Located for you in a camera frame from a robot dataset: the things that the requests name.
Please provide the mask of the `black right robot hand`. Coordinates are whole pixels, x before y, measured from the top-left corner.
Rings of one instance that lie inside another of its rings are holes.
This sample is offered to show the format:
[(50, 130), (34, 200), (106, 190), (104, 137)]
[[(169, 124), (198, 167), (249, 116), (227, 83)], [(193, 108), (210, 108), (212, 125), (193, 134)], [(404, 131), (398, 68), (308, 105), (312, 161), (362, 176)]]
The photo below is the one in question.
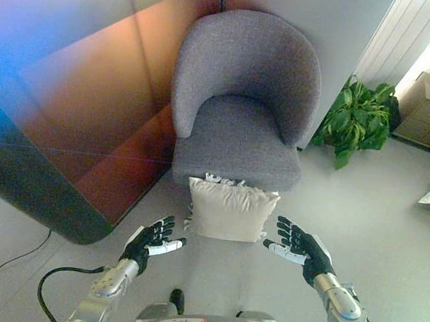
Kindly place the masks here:
[(282, 238), (280, 243), (264, 239), (263, 245), (272, 253), (300, 264), (306, 283), (313, 287), (315, 276), (335, 275), (330, 253), (318, 236), (306, 233), (285, 216), (279, 215), (276, 224), (277, 234)]

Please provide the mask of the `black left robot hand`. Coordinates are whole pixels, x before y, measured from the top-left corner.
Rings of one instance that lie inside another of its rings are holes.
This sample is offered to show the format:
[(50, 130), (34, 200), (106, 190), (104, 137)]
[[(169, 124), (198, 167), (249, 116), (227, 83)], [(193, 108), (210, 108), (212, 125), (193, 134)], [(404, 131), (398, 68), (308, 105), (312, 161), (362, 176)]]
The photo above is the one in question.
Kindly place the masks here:
[(141, 225), (127, 240), (119, 260), (134, 260), (138, 265), (137, 275), (141, 275), (150, 256), (169, 253), (185, 246), (188, 241), (186, 238), (170, 240), (168, 237), (173, 233), (174, 221), (175, 217), (169, 215), (147, 227)]

